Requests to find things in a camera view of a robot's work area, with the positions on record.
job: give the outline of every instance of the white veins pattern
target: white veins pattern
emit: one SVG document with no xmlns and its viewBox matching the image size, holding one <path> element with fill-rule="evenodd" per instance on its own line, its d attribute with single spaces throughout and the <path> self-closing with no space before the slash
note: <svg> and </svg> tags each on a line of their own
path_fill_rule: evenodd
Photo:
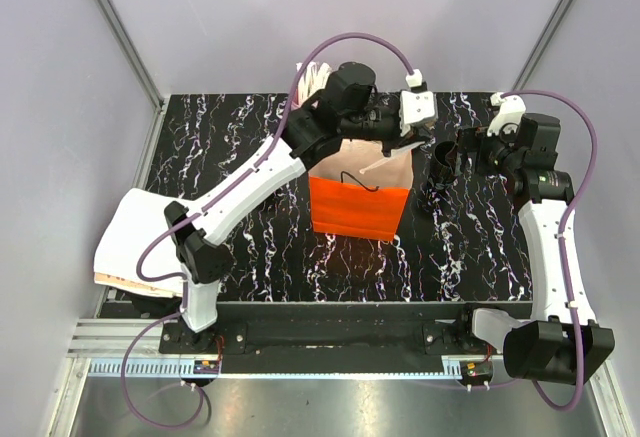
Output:
<svg viewBox="0 0 640 437">
<path fill-rule="evenodd" d="M 487 98 L 437 94 L 434 136 L 413 153 L 414 186 L 392 242 L 314 233 L 302 176 L 247 215 L 224 243 L 234 265 L 220 300 L 529 300 L 526 243 L 504 180 L 474 176 L 470 161 L 464 178 L 446 191 L 423 186 L 438 142 L 489 121 Z M 275 130 L 284 103 L 282 94 L 172 96 L 147 189 L 201 196 Z"/>
</svg>

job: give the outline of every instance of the paper bag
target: paper bag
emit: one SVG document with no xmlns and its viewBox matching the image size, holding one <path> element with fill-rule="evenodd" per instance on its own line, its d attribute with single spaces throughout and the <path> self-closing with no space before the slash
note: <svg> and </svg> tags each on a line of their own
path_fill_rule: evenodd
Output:
<svg viewBox="0 0 640 437">
<path fill-rule="evenodd" d="M 393 240 L 413 182 L 411 152 L 381 159 L 380 142 L 344 140 L 311 169 L 314 231 Z"/>
</svg>

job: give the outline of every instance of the gray wall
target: gray wall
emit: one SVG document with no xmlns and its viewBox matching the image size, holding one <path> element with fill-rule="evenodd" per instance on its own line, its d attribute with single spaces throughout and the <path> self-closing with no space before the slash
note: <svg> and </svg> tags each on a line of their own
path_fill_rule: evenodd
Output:
<svg viewBox="0 0 640 437">
<path fill-rule="evenodd" d="M 640 429 L 640 0 L 577 0 L 527 88 L 552 89 L 592 117 L 600 153 L 593 183 L 576 213 L 576 240 L 589 298 L 613 327 L 613 363 Z M 579 117 L 528 98 L 529 109 L 562 120 L 559 168 L 580 182 L 588 134 Z"/>
<path fill-rule="evenodd" d="M 327 37 L 372 32 L 399 46 L 433 90 L 513 84 L 557 0 L 113 0 L 164 93 L 284 91 L 294 64 Z M 404 73 L 373 44 L 342 43 L 383 89 Z"/>
<path fill-rule="evenodd" d="M 30 437 L 153 114 L 93 0 L 0 2 L 0 434 Z"/>
</svg>

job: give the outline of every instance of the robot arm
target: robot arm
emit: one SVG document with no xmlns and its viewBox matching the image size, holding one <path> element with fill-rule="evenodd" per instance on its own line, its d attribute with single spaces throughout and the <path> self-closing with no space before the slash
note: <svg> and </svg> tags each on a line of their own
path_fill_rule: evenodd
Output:
<svg viewBox="0 0 640 437">
<path fill-rule="evenodd" d="M 416 84 L 415 79 L 415 75 L 408 76 L 407 83 Z M 430 139 L 436 106 L 433 93 L 426 90 L 424 83 L 403 91 L 399 106 L 383 105 L 375 95 L 371 102 L 374 91 L 375 74 L 370 68 L 343 64 L 329 76 L 323 90 L 289 114 L 282 138 L 266 160 L 273 137 L 198 200 L 166 198 L 164 215 L 169 228 L 200 214 L 194 223 L 171 234 L 182 272 L 187 276 L 182 315 L 191 330 L 200 332 L 216 322 L 220 279 L 233 263 L 228 248 L 222 244 L 240 220 L 274 191 L 338 152 L 343 138 L 381 141 L 385 156 Z M 140 206 L 128 209 L 132 217 L 141 211 Z M 131 255 L 135 252 L 136 247 L 130 250 Z"/>
<path fill-rule="evenodd" d="M 571 308 L 580 311 L 584 342 L 585 382 L 613 351 L 611 329 L 596 323 L 587 300 L 575 247 L 573 213 L 563 233 L 574 298 L 567 302 L 558 242 L 558 225 L 574 198 L 571 178 L 554 169 L 559 120 L 525 114 L 520 97 L 492 97 L 500 105 L 488 127 L 459 131 L 457 142 L 441 162 L 448 175 L 459 175 L 475 154 L 475 173 L 502 175 L 514 211 L 523 227 L 531 261 L 533 310 L 531 322 L 521 323 L 505 312 L 476 309 L 471 334 L 503 352 L 505 368 L 514 378 L 574 384 L 575 330 Z"/>
</svg>

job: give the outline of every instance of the metal floor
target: metal floor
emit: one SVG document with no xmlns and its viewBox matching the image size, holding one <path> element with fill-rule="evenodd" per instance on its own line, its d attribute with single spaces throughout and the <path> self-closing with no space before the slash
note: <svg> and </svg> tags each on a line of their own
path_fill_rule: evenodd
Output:
<svg viewBox="0 0 640 437">
<path fill-rule="evenodd" d="M 131 379 L 130 394 L 148 417 L 188 418 L 198 402 L 167 379 Z M 572 391 L 546 385 L 559 402 Z M 604 436 L 590 387 L 572 413 L 555 412 L 521 382 L 490 392 L 428 388 L 415 381 L 225 380 L 206 387 L 209 405 L 188 430 L 162 432 L 125 407 L 119 379 L 87 380 L 72 435 L 107 436 Z"/>
</svg>

